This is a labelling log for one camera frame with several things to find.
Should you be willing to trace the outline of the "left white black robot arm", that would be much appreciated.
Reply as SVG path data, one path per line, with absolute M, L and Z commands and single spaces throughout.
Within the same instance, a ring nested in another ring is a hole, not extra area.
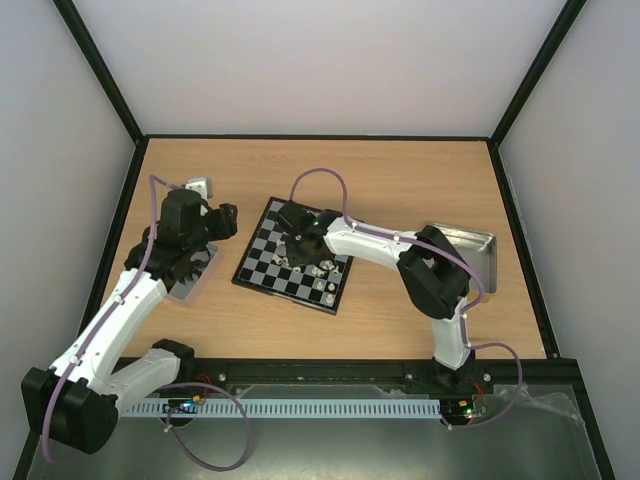
M 199 255 L 237 232 L 236 206 L 213 209 L 206 197 L 183 188 L 155 203 L 158 225 L 131 249 L 116 287 L 89 325 L 48 369 L 31 368 L 21 382 L 32 431 L 93 454 L 119 418 L 147 395 L 195 375 L 195 351 L 163 339 L 140 359 L 116 364 L 145 318 L 177 283 L 196 276 Z

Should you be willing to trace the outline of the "white chess piece cluster centre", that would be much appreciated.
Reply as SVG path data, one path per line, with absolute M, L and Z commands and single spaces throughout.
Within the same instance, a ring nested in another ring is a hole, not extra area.
M 301 273 L 304 269 L 299 243 L 290 239 L 278 239 L 272 261 L 283 268 Z

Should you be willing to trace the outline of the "pile of black chess pieces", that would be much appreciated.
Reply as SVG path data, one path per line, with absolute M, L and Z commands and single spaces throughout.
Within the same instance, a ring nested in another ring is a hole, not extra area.
M 186 285 L 188 282 L 196 282 L 204 274 L 205 269 L 209 266 L 213 255 L 207 246 L 196 251 L 189 261 L 186 267 L 181 271 L 181 274 L 177 277 L 176 282 L 182 285 Z

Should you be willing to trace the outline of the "metal tray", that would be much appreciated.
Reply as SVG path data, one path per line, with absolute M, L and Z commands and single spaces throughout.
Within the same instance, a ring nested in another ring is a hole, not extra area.
M 169 291 L 167 298 L 183 306 L 192 306 L 198 296 L 205 290 L 207 283 L 213 278 L 221 260 L 219 246 L 208 243 L 206 247 L 192 257 L 192 266 Z
M 479 275 L 487 294 L 498 289 L 498 239 L 494 234 L 433 223 Z

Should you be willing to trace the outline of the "black aluminium frame rail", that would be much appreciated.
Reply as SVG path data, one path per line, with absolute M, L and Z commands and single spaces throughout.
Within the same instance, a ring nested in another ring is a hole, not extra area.
M 513 360 L 477 359 L 468 372 L 452 380 L 437 378 L 431 360 L 247 360 L 195 358 L 187 363 L 182 380 L 203 374 L 228 390 L 249 385 L 375 385 L 411 394 L 452 397 L 474 391 L 490 393 L 497 385 L 517 383 Z

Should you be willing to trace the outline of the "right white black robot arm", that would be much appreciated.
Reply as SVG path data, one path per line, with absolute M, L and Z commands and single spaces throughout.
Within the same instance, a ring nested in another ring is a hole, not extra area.
M 470 267 L 440 229 L 400 232 L 326 209 L 314 215 L 287 201 L 276 216 L 292 266 L 318 266 L 346 255 L 397 272 L 413 306 L 431 321 L 433 381 L 455 392 L 471 379 L 475 354 L 467 335 Z

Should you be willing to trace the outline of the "left metal tray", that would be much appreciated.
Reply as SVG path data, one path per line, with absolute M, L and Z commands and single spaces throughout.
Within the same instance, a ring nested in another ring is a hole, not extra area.
M 183 306 L 192 306 L 198 296 L 205 290 L 207 283 L 213 278 L 221 260 L 219 246 L 208 243 L 206 247 L 192 257 L 192 266 L 169 291 L 167 298 Z

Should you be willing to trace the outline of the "right metal tray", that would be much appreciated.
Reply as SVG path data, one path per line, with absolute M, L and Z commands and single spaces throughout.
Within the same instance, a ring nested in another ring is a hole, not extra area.
M 498 239 L 494 234 L 433 223 L 479 275 L 487 294 L 498 289 Z

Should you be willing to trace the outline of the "black and grey chessboard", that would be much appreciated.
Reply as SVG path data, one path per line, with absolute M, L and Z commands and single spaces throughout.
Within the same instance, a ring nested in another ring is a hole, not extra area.
M 332 315 L 338 312 L 353 258 L 335 256 L 319 266 L 289 264 L 284 233 L 276 224 L 285 201 L 270 197 L 232 277 L 232 283 Z

